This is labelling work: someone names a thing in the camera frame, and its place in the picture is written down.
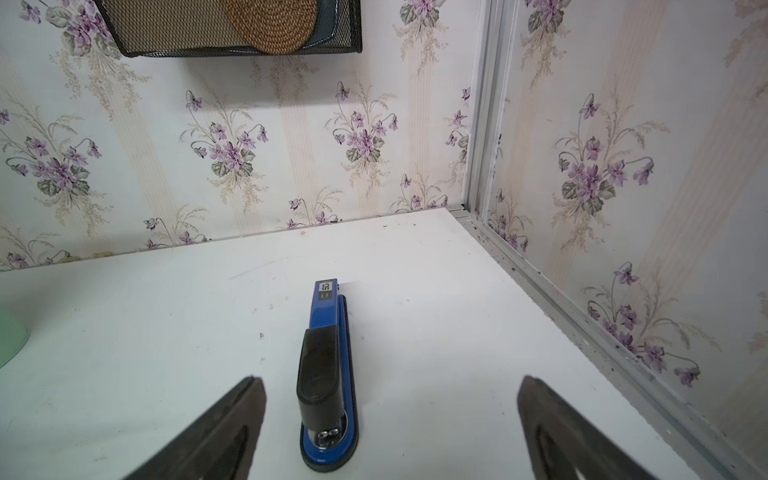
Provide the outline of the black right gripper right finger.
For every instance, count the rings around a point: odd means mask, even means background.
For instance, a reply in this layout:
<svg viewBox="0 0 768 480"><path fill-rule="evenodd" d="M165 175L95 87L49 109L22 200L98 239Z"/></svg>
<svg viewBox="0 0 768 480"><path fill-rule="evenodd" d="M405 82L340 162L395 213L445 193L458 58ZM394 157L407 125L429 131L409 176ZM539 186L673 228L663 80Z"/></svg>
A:
<svg viewBox="0 0 768 480"><path fill-rule="evenodd" d="M535 478L654 477L541 379L523 378L517 405Z"/></svg>

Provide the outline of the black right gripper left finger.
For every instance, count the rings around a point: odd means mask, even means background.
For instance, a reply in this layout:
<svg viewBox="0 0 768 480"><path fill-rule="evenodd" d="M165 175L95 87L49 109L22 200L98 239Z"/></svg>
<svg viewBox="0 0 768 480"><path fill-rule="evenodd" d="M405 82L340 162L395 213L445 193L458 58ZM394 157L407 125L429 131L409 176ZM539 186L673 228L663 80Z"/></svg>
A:
<svg viewBox="0 0 768 480"><path fill-rule="evenodd" d="M246 479L267 397L245 377L183 432L128 475L130 479Z"/></svg>

